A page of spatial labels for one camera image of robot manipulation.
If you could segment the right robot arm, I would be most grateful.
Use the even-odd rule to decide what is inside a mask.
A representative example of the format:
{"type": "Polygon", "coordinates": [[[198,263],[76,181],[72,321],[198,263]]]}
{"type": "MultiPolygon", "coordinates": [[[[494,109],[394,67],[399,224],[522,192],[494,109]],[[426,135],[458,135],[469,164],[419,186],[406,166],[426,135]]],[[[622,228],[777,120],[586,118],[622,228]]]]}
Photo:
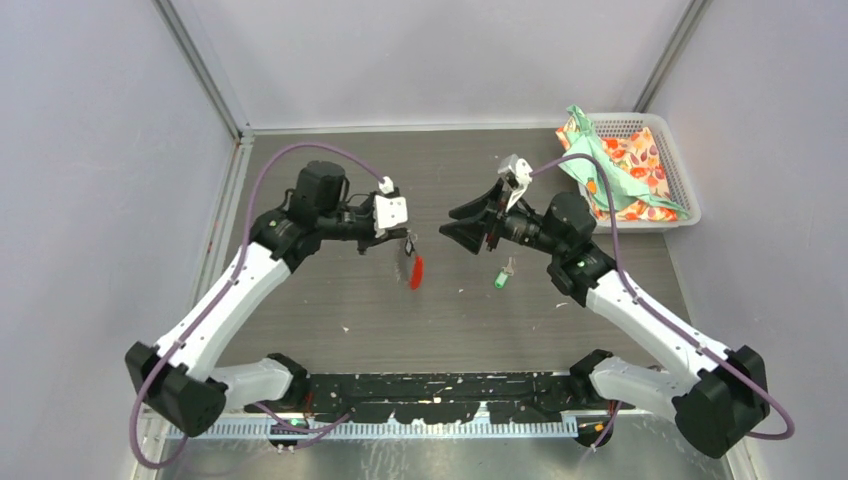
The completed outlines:
{"type": "Polygon", "coordinates": [[[591,411],[611,400],[649,411],[714,459],[769,415],[761,355],[709,338],[638,287],[593,241],[596,221],[580,195],[561,192],[544,213],[524,200],[508,206],[509,195],[506,183],[497,181],[450,210],[440,233],[473,254],[507,240],[550,255],[547,273],[556,289],[616,325],[661,366],[655,371],[595,350],[570,369],[577,406],[591,411]]]}

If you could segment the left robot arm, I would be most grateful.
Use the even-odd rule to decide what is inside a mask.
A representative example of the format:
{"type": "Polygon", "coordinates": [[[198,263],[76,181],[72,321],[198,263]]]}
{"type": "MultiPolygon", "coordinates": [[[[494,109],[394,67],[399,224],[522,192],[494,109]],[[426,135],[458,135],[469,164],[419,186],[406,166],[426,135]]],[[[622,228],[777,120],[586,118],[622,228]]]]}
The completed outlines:
{"type": "Polygon", "coordinates": [[[346,200],[345,170],[311,161],[286,202],[260,216],[246,244],[212,289],[154,345],[133,345],[125,356],[135,388],[146,386],[145,405],[180,432],[197,437],[226,410],[270,402],[298,412],[307,398],[307,371],[282,354],[221,367],[218,360],[262,301],[325,241],[353,241],[359,253],[407,236],[407,200],[389,178],[353,205],[346,200]]]}

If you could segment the red handled metal keyring holder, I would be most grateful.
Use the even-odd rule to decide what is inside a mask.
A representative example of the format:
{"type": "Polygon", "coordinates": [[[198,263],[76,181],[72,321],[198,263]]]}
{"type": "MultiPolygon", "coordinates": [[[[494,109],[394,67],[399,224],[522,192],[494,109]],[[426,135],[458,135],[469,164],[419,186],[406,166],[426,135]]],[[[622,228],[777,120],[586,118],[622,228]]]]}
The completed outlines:
{"type": "Polygon", "coordinates": [[[402,253],[403,242],[401,240],[398,242],[396,251],[396,277],[399,283],[405,285],[410,290],[418,290],[423,280],[424,260],[417,248],[417,257],[412,259],[406,258],[402,253]]]}

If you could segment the key with green tag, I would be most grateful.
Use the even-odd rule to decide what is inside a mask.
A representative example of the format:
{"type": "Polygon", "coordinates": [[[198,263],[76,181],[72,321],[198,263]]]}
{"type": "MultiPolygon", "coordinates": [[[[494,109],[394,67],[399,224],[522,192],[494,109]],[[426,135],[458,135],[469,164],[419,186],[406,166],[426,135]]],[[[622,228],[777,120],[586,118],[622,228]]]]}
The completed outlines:
{"type": "Polygon", "coordinates": [[[506,264],[499,270],[494,279],[493,284],[496,289],[503,289],[507,285],[509,280],[515,274],[515,266],[516,260],[514,257],[510,256],[506,264]]]}

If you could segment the key with black tag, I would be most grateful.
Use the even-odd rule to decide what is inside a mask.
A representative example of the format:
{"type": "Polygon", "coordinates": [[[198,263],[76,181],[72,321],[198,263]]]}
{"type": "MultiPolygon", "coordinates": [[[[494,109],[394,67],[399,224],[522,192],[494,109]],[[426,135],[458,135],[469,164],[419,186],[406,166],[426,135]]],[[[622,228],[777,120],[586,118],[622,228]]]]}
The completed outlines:
{"type": "Polygon", "coordinates": [[[405,238],[405,240],[403,242],[403,246],[402,246],[402,253],[406,258],[412,259],[412,258],[415,258],[415,257],[418,256],[418,253],[417,253],[417,250],[416,250],[416,241],[417,241],[417,235],[414,234],[414,233],[410,233],[405,238]]]}

